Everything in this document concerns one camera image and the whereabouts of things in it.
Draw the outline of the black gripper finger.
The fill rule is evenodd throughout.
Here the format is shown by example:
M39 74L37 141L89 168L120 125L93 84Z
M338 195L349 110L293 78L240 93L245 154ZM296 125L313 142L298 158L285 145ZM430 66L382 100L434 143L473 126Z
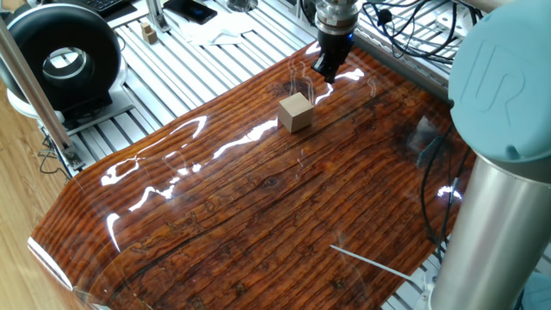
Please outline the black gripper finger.
M331 57L330 59L330 82L331 83L335 81L335 76L337 74L339 66L342 65L343 62L344 62L344 59L342 58Z
M312 63L311 69L323 76L326 82L332 81L331 63L326 53L319 55L318 59Z

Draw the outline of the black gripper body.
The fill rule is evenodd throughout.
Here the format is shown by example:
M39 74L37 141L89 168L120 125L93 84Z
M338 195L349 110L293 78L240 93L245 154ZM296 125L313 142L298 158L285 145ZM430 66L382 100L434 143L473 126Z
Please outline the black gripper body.
M353 46L353 34L327 34L318 32L319 56L328 59L345 59Z

